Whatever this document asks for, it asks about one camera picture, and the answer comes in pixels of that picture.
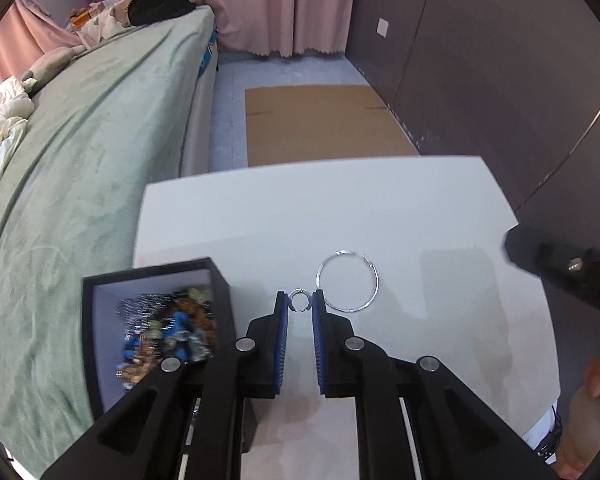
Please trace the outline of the person's right hand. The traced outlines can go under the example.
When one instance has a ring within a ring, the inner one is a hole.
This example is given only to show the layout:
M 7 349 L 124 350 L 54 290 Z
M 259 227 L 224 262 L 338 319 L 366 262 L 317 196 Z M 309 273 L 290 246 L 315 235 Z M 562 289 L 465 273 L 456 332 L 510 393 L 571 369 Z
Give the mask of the person's right hand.
M 553 469 L 560 478 L 577 479 L 600 452 L 600 355 L 584 372 L 583 386 L 569 404 L 568 422 Z

